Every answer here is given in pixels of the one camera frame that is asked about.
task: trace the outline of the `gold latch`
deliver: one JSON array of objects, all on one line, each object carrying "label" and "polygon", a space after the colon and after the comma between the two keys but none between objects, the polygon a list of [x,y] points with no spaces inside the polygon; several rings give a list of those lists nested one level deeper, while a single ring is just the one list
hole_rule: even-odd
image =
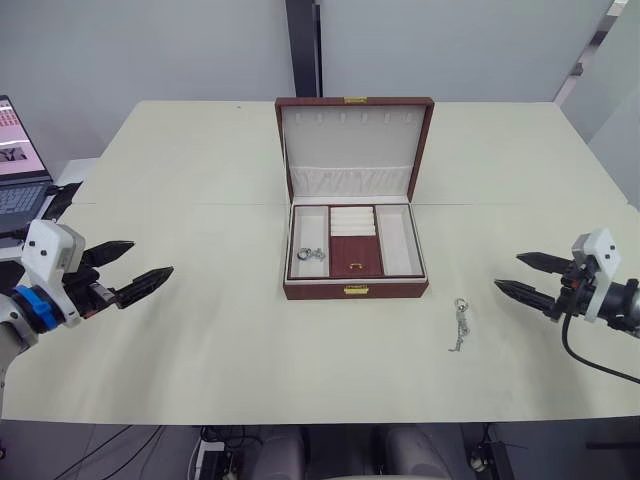
[{"label": "gold latch", "polygon": [[367,97],[344,97],[344,103],[367,103]]},{"label": "gold latch", "polygon": [[345,295],[366,295],[369,293],[369,287],[366,285],[347,285],[344,287]]}]

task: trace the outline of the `laptop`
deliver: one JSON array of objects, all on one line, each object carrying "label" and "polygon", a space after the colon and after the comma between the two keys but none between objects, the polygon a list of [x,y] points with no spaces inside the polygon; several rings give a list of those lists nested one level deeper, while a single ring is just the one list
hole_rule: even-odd
[{"label": "laptop", "polygon": [[[0,233],[36,218],[53,183],[9,97],[0,95]],[[0,248],[16,245],[0,239]]]}]

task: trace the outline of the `jewelry box lid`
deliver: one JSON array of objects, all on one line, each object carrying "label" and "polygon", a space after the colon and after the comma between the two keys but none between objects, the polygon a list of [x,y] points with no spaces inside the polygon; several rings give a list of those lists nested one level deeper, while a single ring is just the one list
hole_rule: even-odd
[{"label": "jewelry box lid", "polygon": [[429,97],[277,98],[289,200],[411,201],[433,114]]}]

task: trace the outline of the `white wall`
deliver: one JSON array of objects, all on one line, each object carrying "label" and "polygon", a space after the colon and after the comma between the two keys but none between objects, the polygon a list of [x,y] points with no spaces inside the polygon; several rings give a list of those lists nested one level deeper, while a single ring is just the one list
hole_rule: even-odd
[{"label": "white wall", "polygon": [[640,86],[618,105],[589,147],[629,203],[640,210]]},{"label": "white wall", "polygon": [[325,96],[551,101],[611,0],[319,0]]},{"label": "white wall", "polygon": [[637,88],[640,76],[640,2],[631,0],[593,60],[562,104],[562,111],[589,142],[620,103]]},{"label": "white wall", "polygon": [[54,171],[143,99],[294,95],[284,0],[0,2],[0,93]]}]

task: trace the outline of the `jewelry box compartment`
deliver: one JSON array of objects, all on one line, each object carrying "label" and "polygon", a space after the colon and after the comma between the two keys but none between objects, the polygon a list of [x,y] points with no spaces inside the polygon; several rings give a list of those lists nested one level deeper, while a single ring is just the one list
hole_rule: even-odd
[{"label": "jewelry box compartment", "polygon": [[290,232],[285,284],[415,279],[426,287],[409,204],[294,205]]}]

